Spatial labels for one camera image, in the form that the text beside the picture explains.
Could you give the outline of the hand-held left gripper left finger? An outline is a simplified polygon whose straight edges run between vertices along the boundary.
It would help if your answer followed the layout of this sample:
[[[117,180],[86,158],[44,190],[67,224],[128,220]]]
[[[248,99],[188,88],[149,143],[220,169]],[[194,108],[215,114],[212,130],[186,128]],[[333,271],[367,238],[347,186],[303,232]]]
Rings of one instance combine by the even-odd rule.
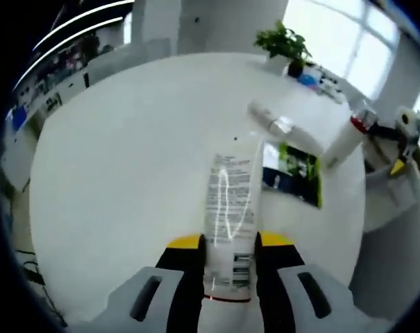
[[[170,242],[154,267],[145,266],[109,296],[106,308],[70,332],[197,332],[203,300],[205,239]]]

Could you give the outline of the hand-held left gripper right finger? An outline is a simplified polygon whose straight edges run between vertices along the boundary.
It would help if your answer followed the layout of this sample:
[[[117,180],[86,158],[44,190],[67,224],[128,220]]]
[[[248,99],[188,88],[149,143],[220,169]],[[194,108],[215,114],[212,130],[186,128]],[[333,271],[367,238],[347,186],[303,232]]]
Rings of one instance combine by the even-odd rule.
[[[305,263],[287,237],[259,232],[254,257],[265,332],[391,330],[391,322],[358,309],[346,285],[316,264]]]

